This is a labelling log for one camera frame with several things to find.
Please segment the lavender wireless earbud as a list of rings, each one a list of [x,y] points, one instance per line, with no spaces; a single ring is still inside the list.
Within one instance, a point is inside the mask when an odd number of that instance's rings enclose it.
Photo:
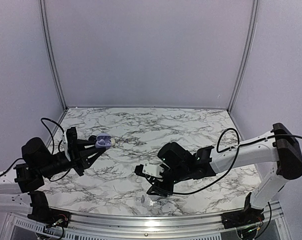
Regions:
[[[105,141],[104,141],[104,139],[100,139],[96,142],[96,144],[99,146],[103,146],[103,145],[105,145]]]

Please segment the left aluminium corner post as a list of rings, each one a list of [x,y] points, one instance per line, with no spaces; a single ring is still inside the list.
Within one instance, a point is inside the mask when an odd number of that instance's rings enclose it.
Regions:
[[[41,19],[41,24],[42,24],[46,52],[47,52],[47,56],[48,56],[49,67],[51,70],[51,74],[52,74],[52,78],[53,78],[53,82],[54,82],[54,86],[55,86],[55,90],[56,90],[56,93],[58,96],[59,103],[61,105],[61,108],[65,112],[68,110],[68,107],[67,107],[66,100],[64,97],[62,84],[60,81],[59,72],[58,72],[57,64],[56,64],[55,57],[54,57],[53,45],[52,45],[52,40],[51,40],[50,30],[49,30],[46,1],[39,0],[38,2],[39,2],[40,19]]]

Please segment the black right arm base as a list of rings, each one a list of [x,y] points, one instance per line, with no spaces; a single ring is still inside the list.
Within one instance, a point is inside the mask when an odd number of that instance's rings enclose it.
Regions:
[[[265,219],[264,209],[252,208],[250,204],[252,193],[250,192],[245,198],[244,208],[226,212],[221,215],[222,224],[225,229],[237,228],[263,221]]]

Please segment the lavender round charging case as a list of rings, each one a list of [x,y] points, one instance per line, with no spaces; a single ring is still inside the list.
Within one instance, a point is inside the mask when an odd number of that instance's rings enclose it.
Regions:
[[[111,136],[107,133],[100,133],[96,137],[95,147],[97,149],[106,148],[109,149],[112,146]]]

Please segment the aluminium corner post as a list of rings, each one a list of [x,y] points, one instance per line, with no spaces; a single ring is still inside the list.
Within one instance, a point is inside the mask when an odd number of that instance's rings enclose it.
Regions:
[[[240,87],[242,85],[242,82],[244,80],[245,76],[245,71],[246,67],[249,61],[249,56],[252,50],[253,42],[254,42],[254,37],[255,37],[255,32],[256,32],[256,26],[257,26],[257,20],[258,20],[258,12],[259,12],[259,6],[260,6],[260,1],[259,0],[253,0],[252,1],[252,9],[251,9],[251,14],[250,14],[250,20],[249,20],[249,26],[248,26],[248,32],[247,32],[247,37],[244,45],[244,51],[242,54],[239,70],[236,76],[234,88],[230,97],[230,101],[228,104],[227,112],[231,114],[237,97],[240,92]]]
[[[54,57],[53,45],[52,45],[52,40],[51,40],[50,30],[49,30],[46,1],[39,0],[38,2],[39,2],[40,19],[41,19],[41,24],[42,24],[46,52],[47,52],[47,56],[48,56],[49,67],[51,70],[51,74],[52,74],[52,78],[53,78],[53,82],[54,82],[54,86],[55,86],[55,90],[56,90],[56,93],[58,96],[59,103],[61,105],[61,108],[65,112],[68,110],[68,107],[67,107],[66,100],[64,97],[62,84],[60,81],[59,72],[58,72],[57,64],[56,64],[55,57]]]

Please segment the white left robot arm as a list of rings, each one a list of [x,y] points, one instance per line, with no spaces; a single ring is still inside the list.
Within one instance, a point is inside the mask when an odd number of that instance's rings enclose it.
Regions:
[[[19,200],[30,198],[29,207],[42,222],[48,223],[54,218],[45,193],[39,190],[44,179],[74,170],[79,176],[105,153],[113,144],[111,138],[102,139],[91,136],[88,140],[71,137],[64,141],[64,151],[51,153],[41,138],[30,139],[22,148],[21,159],[5,171],[0,172],[0,195],[17,196]]]

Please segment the right aluminium corner post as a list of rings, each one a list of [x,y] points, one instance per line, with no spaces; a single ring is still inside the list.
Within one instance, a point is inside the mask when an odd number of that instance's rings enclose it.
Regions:
[[[237,97],[240,92],[240,87],[242,85],[242,82],[244,80],[245,76],[245,71],[246,67],[249,61],[249,56],[252,50],[253,42],[254,42],[254,37],[255,37],[255,32],[256,32],[256,26],[257,26],[257,20],[258,20],[258,12],[259,12],[259,6],[260,6],[260,1],[259,0],[253,0],[252,1],[252,9],[251,9],[251,14],[250,14],[250,20],[249,20],[249,26],[248,26],[248,32],[247,32],[247,37],[244,45],[244,51],[242,54],[239,70],[236,76],[234,88],[230,97],[230,101],[228,104],[227,112],[231,114]]]

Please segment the black earbud charging case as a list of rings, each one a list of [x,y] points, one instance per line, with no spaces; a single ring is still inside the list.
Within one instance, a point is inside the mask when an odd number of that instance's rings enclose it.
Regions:
[[[91,135],[89,138],[88,138],[89,141],[96,141],[96,136],[95,135]]]

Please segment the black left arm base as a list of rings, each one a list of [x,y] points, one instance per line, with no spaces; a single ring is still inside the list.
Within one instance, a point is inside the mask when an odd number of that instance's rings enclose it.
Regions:
[[[68,227],[70,212],[49,207],[45,193],[41,191],[32,191],[28,195],[31,199],[31,213],[27,215],[28,219],[47,224],[49,228]]]

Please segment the aluminium front frame rail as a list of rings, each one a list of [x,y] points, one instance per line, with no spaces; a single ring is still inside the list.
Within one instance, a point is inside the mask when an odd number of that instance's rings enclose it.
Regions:
[[[274,202],[264,220],[234,226],[234,213],[181,216],[118,216],[71,211],[68,225],[48,228],[23,213],[6,217],[1,240],[289,240],[284,215]]]

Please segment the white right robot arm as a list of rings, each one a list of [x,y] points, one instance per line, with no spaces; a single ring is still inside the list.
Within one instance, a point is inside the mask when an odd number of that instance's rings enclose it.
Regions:
[[[270,162],[267,175],[249,193],[246,207],[239,211],[240,222],[249,224],[288,181],[302,176],[299,139],[282,123],[275,123],[271,131],[237,141],[225,149],[211,145],[190,153],[178,143],[169,142],[157,154],[161,165],[145,163],[137,166],[135,172],[150,181],[149,195],[166,197],[174,194],[174,185],[179,182],[214,177],[218,173],[227,175],[233,168]]]

